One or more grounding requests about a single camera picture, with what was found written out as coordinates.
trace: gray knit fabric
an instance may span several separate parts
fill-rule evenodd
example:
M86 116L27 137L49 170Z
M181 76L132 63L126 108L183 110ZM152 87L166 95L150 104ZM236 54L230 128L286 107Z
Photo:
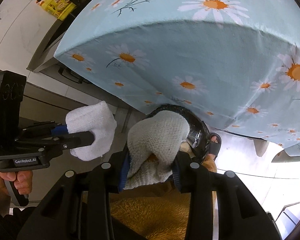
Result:
M172 174L171 164L189 130L186 119L171 111L135 124L128 133L131 162L125 189L164 182ZM148 160L151 154L155 160Z

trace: folded white cloth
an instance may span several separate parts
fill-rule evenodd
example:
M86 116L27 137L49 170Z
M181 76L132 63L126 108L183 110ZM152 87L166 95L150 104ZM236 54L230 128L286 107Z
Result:
M136 123L128 133L131 161L125 189L167 180L189 130L186 119L171 111L161 111Z
M90 161L110 150L117 122L106 102L102 101L96 105L80 107L69 112L66 115L66 125L69 133L84 131L93 133L92 145L70 150L73 156L83 161Z

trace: silver screw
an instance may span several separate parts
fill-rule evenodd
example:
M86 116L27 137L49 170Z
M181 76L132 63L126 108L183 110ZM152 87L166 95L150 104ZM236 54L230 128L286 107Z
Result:
M65 173L65 176L66 176L67 178L71 178L73 175L74 175L74 171L67 171L67 172Z
M102 163L101 164L101 168L103 168L104 170L107 170L111 167L111 164L110 163Z
M200 167L199 163L190 163L190 167L193 168L193 169L198 169Z
M235 176L235 173L233 171L226 171L226 176L229 178L233 178Z

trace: brown plush pants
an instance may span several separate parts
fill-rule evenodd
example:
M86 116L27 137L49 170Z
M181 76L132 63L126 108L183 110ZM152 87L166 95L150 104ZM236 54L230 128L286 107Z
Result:
M214 160L202 163L217 172ZM216 192L212 192L213 204ZM186 234L190 194L181 194L173 182L141 186L110 195L111 215L150 240L181 240Z

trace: light blue floral tablecloth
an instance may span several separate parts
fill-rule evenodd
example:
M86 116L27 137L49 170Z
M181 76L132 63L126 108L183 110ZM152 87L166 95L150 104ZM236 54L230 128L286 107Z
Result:
M182 105L300 155L294 0L93 0L55 57L146 114Z

